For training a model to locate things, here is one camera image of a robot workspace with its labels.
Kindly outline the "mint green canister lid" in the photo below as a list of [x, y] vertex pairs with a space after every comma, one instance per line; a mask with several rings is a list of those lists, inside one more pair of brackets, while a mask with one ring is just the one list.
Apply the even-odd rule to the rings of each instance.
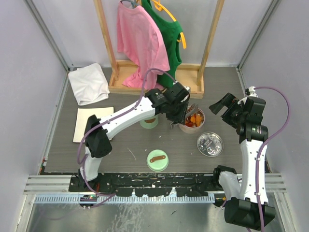
[[169, 158], [165, 151], [156, 149], [148, 154], [146, 163], [150, 170], [154, 172], [162, 172], [167, 168]]

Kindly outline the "metal serving tongs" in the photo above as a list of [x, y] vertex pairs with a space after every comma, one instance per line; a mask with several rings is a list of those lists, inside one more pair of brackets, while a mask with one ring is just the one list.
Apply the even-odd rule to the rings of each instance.
[[[187, 108], [187, 112], [185, 114], [184, 119], [186, 120], [189, 116], [195, 114], [197, 111], [198, 111], [198, 104], [195, 103], [192, 104], [190, 107]], [[178, 123], [172, 122], [170, 124], [170, 129], [172, 130], [176, 125], [178, 125]]]

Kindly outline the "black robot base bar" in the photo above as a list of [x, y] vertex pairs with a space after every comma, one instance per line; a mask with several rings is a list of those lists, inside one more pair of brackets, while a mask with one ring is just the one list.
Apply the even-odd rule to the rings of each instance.
[[223, 190], [212, 174], [204, 173], [99, 173], [88, 184], [103, 195], [119, 197], [133, 193], [137, 197], [166, 197], [172, 190], [177, 197], [200, 197]]

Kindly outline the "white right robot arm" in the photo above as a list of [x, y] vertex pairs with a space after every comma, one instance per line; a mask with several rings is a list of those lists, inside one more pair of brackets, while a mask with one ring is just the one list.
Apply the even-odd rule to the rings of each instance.
[[242, 100], [227, 93], [209, 109], [216, 115], [223, 107], [225, 123], [236, 129], [242, 153], [242, 176], [236, 170], [219, 165], [213, 171], [212, 186], [224, 190], [225, 221], [261, 231], [276, 214], [269, 206], [265, 186], [265, 157], [268, 128], [262, 125], [266, 101], [252, 93]]

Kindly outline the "mint green tin canister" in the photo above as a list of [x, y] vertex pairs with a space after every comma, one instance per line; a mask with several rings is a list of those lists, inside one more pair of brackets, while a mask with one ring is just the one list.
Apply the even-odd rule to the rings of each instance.
[[145, 129], [153, 129], [158, 125], [158, 115], [140, 121], [140, 125]]

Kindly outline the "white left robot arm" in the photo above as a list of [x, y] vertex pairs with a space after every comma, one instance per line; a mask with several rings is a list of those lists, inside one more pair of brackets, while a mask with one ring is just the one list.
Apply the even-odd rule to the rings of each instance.
[[190, 87], [175, 82], [165, 90], [154, 88], [142, 93], [133, 104], [104, 118], [90, 116], [77, 151], [80, 187], [95, 189], [102, 158], [112, 151], [110, 141], [124, 129], [158, 114], [164, 114], [173, 124], [183, 124], [190, 92]]

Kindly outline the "white cloth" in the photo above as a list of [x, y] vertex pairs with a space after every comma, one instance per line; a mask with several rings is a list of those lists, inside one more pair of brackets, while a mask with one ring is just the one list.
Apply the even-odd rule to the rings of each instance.
[[97, 103], [109, 98], [109, 85], [98, 63], [69, 72], [68, 78], [79, 106]]

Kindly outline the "white square plate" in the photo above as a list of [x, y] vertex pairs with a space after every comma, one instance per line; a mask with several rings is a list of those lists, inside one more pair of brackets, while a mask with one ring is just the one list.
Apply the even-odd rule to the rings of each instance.
[[73, 135], [73, 142], [79, 143], [85, 132], [87, 120], [90, 116], [95, 115], [97, 118], [105, 117], [114, 113], [114, 107], [105, 107], [105, 108], [78, 108], [77, 117], [75, 123], [75, 130]]

